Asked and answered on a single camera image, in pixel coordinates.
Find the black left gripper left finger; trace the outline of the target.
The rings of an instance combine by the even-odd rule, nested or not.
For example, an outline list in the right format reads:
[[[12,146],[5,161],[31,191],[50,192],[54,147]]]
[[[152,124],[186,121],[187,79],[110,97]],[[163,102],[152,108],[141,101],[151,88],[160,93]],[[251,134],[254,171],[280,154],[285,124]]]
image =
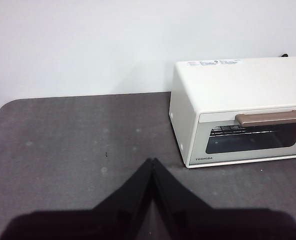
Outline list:
[[[13,218],[2,240],[123,240],[136,236],[153,160],[147,159],[115,192],[92,209],[34,211]]]

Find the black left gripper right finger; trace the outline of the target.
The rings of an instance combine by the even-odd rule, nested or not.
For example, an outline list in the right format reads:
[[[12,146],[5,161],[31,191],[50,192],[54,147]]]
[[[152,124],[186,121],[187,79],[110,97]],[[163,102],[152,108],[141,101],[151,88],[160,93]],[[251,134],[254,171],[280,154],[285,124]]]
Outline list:
[[[296,240],[296,221],[268,208],[214,208],[184,187],[157,159],[152,177],[169,230],[180,240]]]

